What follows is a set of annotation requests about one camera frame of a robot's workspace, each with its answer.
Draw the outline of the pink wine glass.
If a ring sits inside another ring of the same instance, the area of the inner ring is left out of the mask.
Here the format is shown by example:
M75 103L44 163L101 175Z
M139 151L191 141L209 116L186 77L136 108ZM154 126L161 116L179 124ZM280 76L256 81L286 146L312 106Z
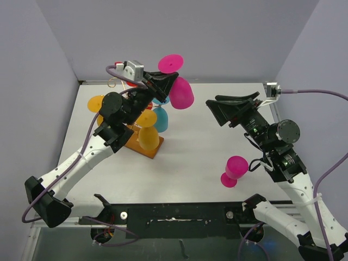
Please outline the pink wine glass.
M225 172L221 175L220 181L227 188L236 186L238 179L248 171L248 162L241 156L232 156L228 159Z
M158 69L162 73L174 73L182 68L184 58L179 54L169 54L158 63ZM175 80L169 99L175 109L187 109L194 103L194 93L191 85L183 77L178 76Z

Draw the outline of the red wine glass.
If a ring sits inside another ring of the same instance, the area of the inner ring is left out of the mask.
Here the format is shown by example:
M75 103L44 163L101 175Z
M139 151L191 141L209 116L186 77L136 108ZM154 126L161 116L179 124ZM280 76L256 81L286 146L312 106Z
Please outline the red wine glass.
M126 84L130 87L133 87L133 88L137 87L137 85L135 85L131 82L126 82ZM152 108L153 108L153 102L150 102L149 105L147 106L147 109L152 110Z

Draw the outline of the blue wine glass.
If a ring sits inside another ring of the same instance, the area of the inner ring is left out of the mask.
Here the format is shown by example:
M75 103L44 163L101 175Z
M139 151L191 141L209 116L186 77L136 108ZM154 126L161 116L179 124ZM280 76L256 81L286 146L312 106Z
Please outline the blue wine glass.
M158 131L158 133L165 132L169 126L169 117L166 110L163 108L164 105L168 104L170 101L169 97L166 98L165 102L160 102L156 98L153 99L153 103L156 106L153 106L153 111L157 116L157 121L154 124L154 127Z

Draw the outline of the orange wine glass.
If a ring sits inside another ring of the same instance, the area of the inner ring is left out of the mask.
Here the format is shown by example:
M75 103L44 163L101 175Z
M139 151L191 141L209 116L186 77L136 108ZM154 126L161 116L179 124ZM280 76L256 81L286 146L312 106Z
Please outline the orange wine glass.
M156 121L155 112L149 109L145 109L135 121L136 125L140 127L138 139L143 150L151 151L159 146L159 134L154 127Z

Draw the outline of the pink wine glass front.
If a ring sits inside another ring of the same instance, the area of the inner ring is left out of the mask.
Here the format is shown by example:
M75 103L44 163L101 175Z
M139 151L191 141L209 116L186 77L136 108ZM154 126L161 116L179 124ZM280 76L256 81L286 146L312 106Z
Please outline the pink wine glass front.
M232 156L228 159L225 172L221 175L220 181L227 188L236 186L238 179L248 171L248 162L241 156Z

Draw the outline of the yellow wine glass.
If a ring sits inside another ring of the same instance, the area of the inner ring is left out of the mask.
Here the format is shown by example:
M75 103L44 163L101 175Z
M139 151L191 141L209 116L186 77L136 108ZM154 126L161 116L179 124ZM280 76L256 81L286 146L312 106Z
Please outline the yellow wine glass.
M93 112L98 114L97 117L97 125L100 126L103 122L103 117L99 114L99 110L102 107L102 101L103 101L104 96L103 95L97 95L89 99L88 101L88 109Z

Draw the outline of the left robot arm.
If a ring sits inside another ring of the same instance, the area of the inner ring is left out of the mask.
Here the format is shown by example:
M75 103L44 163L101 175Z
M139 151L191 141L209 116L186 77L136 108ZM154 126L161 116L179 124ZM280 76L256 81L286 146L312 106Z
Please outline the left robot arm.
M139 118L153 99L164 102L178 76L178 72L144 72L141 82L135 87L104 95L96 113L103 121L96 129L89 127L81 148L49 173L40 178L31 176L25 181L29 206L22 215L22 222L29 222L26 216L31 209L49 228L59 226L70 216L90 215L98 223L107 222L111 210L103 201L94 207L84 207L70 202L67 196L88 172L128 142L134 133L129 125Z

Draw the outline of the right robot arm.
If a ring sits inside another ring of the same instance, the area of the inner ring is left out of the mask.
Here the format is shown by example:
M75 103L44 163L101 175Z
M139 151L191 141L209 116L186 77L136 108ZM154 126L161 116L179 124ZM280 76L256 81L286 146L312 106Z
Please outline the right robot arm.
M327 208L293 149L300 137L298 125L292 120L268 123L258 111L264 104L258 95L217 95L206 105L220 126L242 126L245 137L262 151L261 166L288 195L303 220L283 213L259 194L242 203L243 218L265 223L287 237L304 260L342 260L347 253L347 230Z

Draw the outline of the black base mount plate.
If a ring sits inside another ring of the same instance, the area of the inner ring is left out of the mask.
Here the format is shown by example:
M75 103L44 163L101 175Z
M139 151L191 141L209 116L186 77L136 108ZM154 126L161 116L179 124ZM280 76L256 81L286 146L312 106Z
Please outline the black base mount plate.
M98 217L80 218L80 225L113 221L140 239L237 239L240 232L258 223L241 202L106 203Z

